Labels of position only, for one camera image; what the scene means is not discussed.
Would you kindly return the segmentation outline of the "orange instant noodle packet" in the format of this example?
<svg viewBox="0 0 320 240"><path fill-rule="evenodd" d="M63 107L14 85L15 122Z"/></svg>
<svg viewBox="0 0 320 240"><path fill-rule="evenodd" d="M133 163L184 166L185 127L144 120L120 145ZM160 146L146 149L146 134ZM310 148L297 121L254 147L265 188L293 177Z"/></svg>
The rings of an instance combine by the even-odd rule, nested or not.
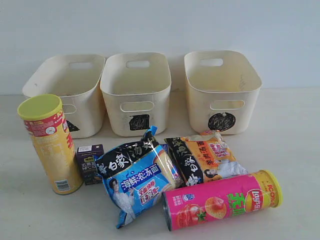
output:
<svg viewBox="0 0 320 240"><path fill-rule="evenodd" d="M219 130L164 141L186 187L248 174Z"/></svg>

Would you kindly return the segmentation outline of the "white blue milk carton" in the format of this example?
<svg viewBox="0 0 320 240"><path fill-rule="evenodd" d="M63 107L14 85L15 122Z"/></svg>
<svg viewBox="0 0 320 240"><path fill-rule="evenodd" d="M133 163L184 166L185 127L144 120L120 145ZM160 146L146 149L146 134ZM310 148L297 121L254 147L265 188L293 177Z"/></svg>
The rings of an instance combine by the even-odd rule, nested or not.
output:
<svg viewBox="0 0 320 240"><path fill-rule="evenodd" d="M169 168L170 168L170 171L172 173L172 177L173 177L173 180L174 180L174 184L175 184L175 188L178 188L182 185L183 183L183 179L181 178L180 176L180 173L176 167L176 164L175 164L175 160L174 158L171 156L171 153L170 153L170 149L168 147L167 144L161 144L160 145L163 150L166 152L166 154L168 155L169 157Z"/></svg>

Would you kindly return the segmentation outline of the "blue instant noodle packet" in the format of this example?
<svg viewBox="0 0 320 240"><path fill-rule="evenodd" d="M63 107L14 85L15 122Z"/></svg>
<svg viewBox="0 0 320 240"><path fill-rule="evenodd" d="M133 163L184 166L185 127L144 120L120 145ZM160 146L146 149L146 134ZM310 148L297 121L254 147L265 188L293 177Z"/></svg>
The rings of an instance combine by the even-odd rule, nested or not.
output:
<svg viewBox="0 0 320 240"><path fill-rule="evenodd" d="M119 145L95 160L106 192L120 209L120 229L155 206L163 192L176 189L170 158L149 127L139 141Z"/></svg>

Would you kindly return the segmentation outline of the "cream bin with circle mark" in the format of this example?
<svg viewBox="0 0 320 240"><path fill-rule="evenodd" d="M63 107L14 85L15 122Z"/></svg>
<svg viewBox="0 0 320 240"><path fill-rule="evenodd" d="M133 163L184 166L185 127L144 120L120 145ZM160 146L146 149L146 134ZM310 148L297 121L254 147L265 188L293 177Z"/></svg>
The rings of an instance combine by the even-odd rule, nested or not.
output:
<svg viewBox="0 0 320 240"><path fill-rule="evenodd" d="M184 56L191 128L224 135L244 132L262 86L247 58L236 51L193 51Z"/></svg>

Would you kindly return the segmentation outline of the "purple juice carton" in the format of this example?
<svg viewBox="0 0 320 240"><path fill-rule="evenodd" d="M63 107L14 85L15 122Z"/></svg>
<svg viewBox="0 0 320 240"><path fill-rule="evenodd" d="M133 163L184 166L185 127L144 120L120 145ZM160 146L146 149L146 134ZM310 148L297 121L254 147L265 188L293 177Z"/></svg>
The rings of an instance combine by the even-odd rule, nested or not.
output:
<svg viewBox="0 0 320 240"><path fill-rule="evenodd" d="M102 177L98 174L95 160L104 153L102 144L80 146L77 148L75 158L86 186L102 183Z"/></svg>

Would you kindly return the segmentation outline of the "yellow chips can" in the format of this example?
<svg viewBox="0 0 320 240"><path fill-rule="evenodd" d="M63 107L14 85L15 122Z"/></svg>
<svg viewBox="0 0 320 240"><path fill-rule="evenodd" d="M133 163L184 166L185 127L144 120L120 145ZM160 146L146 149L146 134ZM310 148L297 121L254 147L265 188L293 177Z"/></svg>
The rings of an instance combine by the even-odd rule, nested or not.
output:
<svg viewBox="0 0 320 240"><path fill-rule="evenodd" d="M32 140L53 191L68 195L83 184L75 145L60 97L41 94L23 101L17 113Z"/></svg>

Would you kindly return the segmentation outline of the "cream bin with square mark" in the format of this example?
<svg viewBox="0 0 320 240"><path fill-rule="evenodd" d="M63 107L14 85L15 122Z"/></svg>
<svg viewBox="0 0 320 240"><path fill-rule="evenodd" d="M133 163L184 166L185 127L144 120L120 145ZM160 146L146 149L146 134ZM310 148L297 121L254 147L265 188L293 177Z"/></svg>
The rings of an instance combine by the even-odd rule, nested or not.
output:
<svg viewBox="0 0 320 240"><path fill-rule="evenodd" d="M163 132L169 121L171 72L157 52L110 56L100 79L110 126L122 137L141 136L150 126Z"/></svg>

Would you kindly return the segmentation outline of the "cream bin with triangle mark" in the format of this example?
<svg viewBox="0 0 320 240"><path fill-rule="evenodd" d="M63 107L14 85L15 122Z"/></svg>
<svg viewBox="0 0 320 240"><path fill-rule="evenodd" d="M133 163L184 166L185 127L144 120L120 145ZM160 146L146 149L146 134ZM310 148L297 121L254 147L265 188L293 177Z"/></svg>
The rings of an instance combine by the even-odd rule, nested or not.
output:
<svg viewBox="0 0 320 240"><path fill-rule="evenodd" d="M100 54L57 55L45 60L22 88L25 97L53 94L62 100L74 139L97 134L106 107L100 79L106 58Z"/></svg>

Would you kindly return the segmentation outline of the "pink chips can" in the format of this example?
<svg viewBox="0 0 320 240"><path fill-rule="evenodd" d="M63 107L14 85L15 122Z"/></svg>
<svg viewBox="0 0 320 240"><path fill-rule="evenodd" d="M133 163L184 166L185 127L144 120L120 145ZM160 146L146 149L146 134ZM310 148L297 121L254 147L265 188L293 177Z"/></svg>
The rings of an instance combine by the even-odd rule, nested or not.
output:
<svg viewBox="0 0 320 240"><path fill-rule="evenodd" d="M279 207L283 193L268 170L238 175L162 194L169 231Z"/></svg>

